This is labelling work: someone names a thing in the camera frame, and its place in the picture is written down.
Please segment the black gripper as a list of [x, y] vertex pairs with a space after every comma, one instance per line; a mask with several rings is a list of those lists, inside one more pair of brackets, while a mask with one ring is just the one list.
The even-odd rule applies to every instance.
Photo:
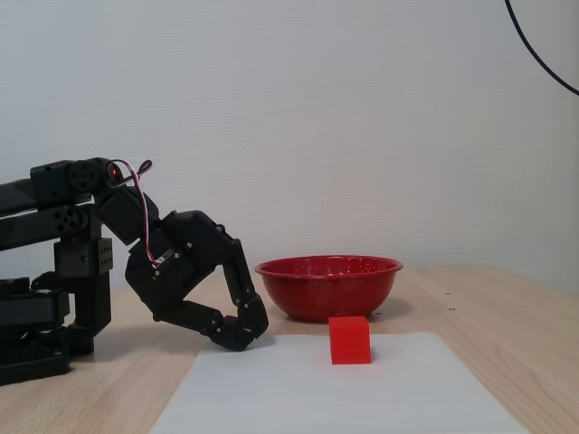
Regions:
[[[148, 258], [143, 241], [129, 252], [125, 278], [157, 322], [207, 336], [222, 348], [240, 352], [269, 326], [266, 308], [252, 283], [238, 239], [205, 213], [171, 212], [150, 234]], [[184, 298], [201, 281], [223, 267], [237, 318]]]

